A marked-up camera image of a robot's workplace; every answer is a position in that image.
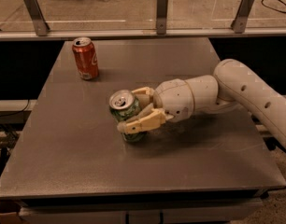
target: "metal post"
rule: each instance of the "metal post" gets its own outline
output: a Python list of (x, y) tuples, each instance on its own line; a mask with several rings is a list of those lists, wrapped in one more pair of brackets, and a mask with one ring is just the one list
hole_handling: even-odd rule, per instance
[(236, 34), (242, 34), (245, 32), (248, 16), (250, 14), (254, 0), (242, 0), (239, 9), (236, 13), (236, 18), (231, 24), (232, 29)]
[(165, 35), (167, 24), (168, 0), (157, 0), (156, 33)]
[(47, 35), (50, 27), (46, 23), (37, 0), (23, 0), (31, 16), (37, 35)]

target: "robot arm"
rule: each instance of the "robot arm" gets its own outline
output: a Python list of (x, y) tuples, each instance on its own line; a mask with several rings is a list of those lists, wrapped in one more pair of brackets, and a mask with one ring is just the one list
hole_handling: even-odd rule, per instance
[(155, 91), (144, 88), (133, 93), (143, 104), (143, 110), (119, 123), (121, 133), (149, 131), (166, 121), (188, 119), (194, 112), (222, 113), (241, 104), (286, 148), (286, 99), (238, 61), (220, 62), (213, 76), (174, 79), (162, 83)]

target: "tiled floor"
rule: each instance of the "tiled floor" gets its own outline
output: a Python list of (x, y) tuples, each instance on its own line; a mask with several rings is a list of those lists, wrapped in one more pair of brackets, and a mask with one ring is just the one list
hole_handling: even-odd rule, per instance
[[(286, 14), (263, 7), (255, 0), (249, 27), (286, 27)], [(168, 28), (228, 28), (240, 0), (169, 0)], [(156, 0), (38, 0), (51, 30), (115, 30), (155, 28)], [(286, 11), (276, 0), (271, 7)], [(0, 0), (0, 29), (34, 31), (23, 0)], [(286, 154), (279, 149), (271, 155), (286, 178)], [(269, 192), (264, 207), (234, 224), (286, 224), (286, 189)]]

